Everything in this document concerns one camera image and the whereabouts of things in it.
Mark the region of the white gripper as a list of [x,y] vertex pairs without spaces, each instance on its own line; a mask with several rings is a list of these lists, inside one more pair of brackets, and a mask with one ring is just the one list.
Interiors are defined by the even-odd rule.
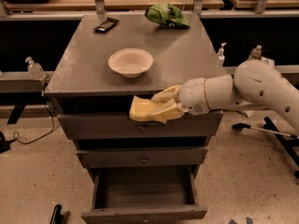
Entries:
[[180,119],[186,112],[194,116],[208,113],[205,81],[202,77],[191,79],[182,86],[174,85],[154,94],[151,101],[156,103],[156,107],[149,116],[166,124],[171,119]]

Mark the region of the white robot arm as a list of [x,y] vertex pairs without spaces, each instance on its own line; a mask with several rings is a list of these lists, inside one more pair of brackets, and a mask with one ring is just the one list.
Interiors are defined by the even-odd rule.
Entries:
[[260,60],[247,60],[233,75],[195,78],[155,94],[162,106],[151,111],[153,119],[179,119],[212,110],[247,111],[268,108],[299,132],[299,90],[278,70]]

